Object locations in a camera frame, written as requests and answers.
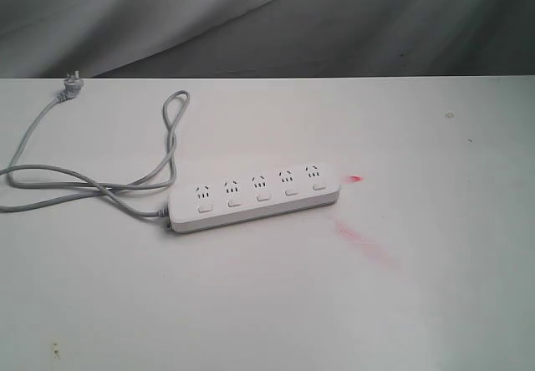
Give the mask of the white five-outlet power strip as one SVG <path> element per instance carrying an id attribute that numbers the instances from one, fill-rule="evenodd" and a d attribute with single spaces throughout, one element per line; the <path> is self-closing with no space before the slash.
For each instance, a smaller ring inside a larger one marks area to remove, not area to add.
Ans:
<path id="1" fill-rule="evenodd" d="M 202 231 L 331 205 L 339 192 L 339 178 L 321 163 L 217 176 L 175 185 L 168 219 L 177 233 Z"/>

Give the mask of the grey wall plug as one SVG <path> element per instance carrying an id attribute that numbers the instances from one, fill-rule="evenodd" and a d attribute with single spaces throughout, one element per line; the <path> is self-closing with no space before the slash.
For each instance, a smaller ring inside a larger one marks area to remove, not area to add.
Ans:
<path id="1" fill-rule="evenodd" d="M 67 74 L 64 79 L 64 88 L 56 96 L 58 103 L 63 103 L 71 99 L 75 99 L 80 94 L 84 87 L 84 80 L 79 77 L 79 72 Z"/>

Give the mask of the grey backdrop cloth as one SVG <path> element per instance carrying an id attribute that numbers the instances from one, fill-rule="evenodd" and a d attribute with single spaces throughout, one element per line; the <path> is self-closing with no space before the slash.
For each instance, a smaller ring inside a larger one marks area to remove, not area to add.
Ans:
<path id="1" fill-rule="evenodd" d="M 1 75 L 519 75 L 534 0 L 1 0 Z"/>

